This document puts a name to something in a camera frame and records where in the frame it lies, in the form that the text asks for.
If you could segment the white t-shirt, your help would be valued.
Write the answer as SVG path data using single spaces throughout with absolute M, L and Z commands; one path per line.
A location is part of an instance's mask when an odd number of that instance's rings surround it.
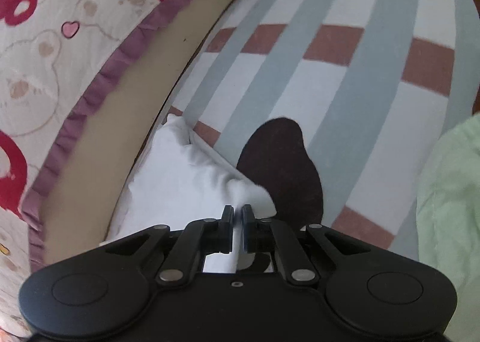
M 204 270 L 233 273 L 252 266 L 254 255 L 242 246 L 241 208 L 256 218 L 272 218 L 275 205 L 176 115 L 168 115 L 148 141 L 120 195 L 106 241 L 112 242 L 158 224 L 182 230 L 194 220 L 220 218 L 234 208 L 233 250 L 206 258 Z

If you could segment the dark brown cloth patch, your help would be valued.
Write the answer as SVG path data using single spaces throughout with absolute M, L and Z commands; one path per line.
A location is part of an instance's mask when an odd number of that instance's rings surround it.
M 321 222 L 320 176 L 294 120 L 274 118 L 257 128 L 243 147 L 236 168 L 265 188 L 275 205 L 276 218 L 293 229 Z

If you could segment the beige mattress edge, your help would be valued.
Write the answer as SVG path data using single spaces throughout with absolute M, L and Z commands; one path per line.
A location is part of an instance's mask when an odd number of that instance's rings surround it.
M 59 180 L 41 207 L 44 262 L 105 240 L 117 200 L 151 126 L 182 71 L 233 0 L 188 0 L 171 21 L 151 12 L 101 71 L 108 94 L 94 104 Z

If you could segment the pale green cloth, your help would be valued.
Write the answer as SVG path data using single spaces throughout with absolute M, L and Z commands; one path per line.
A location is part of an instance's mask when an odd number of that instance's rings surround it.
M 446 334 L 479 340 L 479 115 L 445 133 L 422 171 L 416 198 L 422 263 L 450 279 L 457 307 Z

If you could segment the striped checked bed sheet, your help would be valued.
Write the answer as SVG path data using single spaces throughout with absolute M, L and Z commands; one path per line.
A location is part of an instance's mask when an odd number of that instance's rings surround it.
M 262 124 L 300 126 L 321 224 L 417 258 L 416 186 L 479 108 L 479 0 L 237 0 L 170 112 L 236 167 Z

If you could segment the bear print quilted cover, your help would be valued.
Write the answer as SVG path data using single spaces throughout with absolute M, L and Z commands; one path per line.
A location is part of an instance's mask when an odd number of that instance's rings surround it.
M 191 0 L 1 0 L 1 338 L 30 331 L 20 286 L 43 263 L 41 203 L 87 117 Z

